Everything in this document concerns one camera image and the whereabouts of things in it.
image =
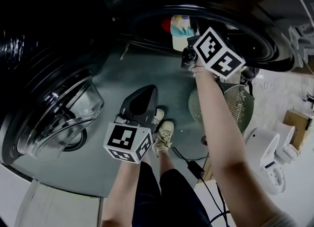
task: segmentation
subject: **gray floor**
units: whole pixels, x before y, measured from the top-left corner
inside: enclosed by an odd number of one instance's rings
[[[95,78],[105,106],[99,118],[88,129],[88,140],[78,151],[63,152],[55,161],[39,162],[29,156],[18,159],[13,167],[40,182],[71,192],[106,197],[114,182],[120,161],[114,160],[103,148],[106,128],[113,122],[125,97],[145,85],[154,84],[159,90],[159,105],[165,118],[173,120],[176,130],[173,146],[186,158],[207,155],[200,143],[204,135],[188,110],[188,97],[195,87],[192,75],[180,69],[181,59],[160,54],[145,53],[131,48],[120,60],[123,48],[117,48]],[[172,150],[176,168],[194,187],[197,180],[186,163]],[[158,160],[150,150],[152,167],[158,177]],[[205,160],[198,161],[202,166]]]

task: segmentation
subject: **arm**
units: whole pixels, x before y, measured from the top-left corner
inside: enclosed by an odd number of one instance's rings
[[[236,225],[261,226],[280,211],[253,177],[242,135],[213,74],[195,77],[213,175]]]
[[[130,227],[140,165],[122,162],[106,199],[101,227]]]

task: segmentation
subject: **beige sneaker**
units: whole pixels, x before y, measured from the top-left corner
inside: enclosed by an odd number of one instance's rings
[[[165,116],[165,112],[162,109],[158,108],[157,113],[154,117],[154,124],[158,126],[158,124],[161,122],[164,116]]]
[[[155,140],[155,143],[153,144],[153,151],[157,157],[159,151],[168,150],[170,148],[172,144],[172,142],[170,142],[170,139],[173,135],[174,129],[175,125],[172,121],[165,121],[161,124],[157,138]]]

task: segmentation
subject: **bracelet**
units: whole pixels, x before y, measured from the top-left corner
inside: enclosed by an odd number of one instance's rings
[[[195,72],[195,69],[196,69],[196,68],[201,68],[201,69],[203,69],[203,71]],[[199,73],[209,72],[209,70],[206,69],[206,68],[203,67],[203,66],[194,66],[193,68],[191,68],[190,71],[192,72],[192,74],[193,74],[194,77],[195,77],[197,74],[199,74]]]

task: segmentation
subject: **wrist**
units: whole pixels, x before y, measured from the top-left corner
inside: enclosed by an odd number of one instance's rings
[[[122,161],[120,164],[120,169],[119,171],[124,173],[124,174],[131,174],[131,173],[136,173],[139,171],[140,165],[137,163],[130,163],[130,162],[124,162]]]
[[[198,73],[203,73],[203,72],[209,72],[208,69],[206,69],[205,67],[203,66],[199,66],[199,65],[195,65],[192,69],[191,69],[191,72],[196,75]]]
[[[194,76],[196,79],[200,79],[200,78],[205,77],[205,78],[209,78],[209,79],[216,81],[216,76],[210,71],[199,72],[199,73],[196,73]]]

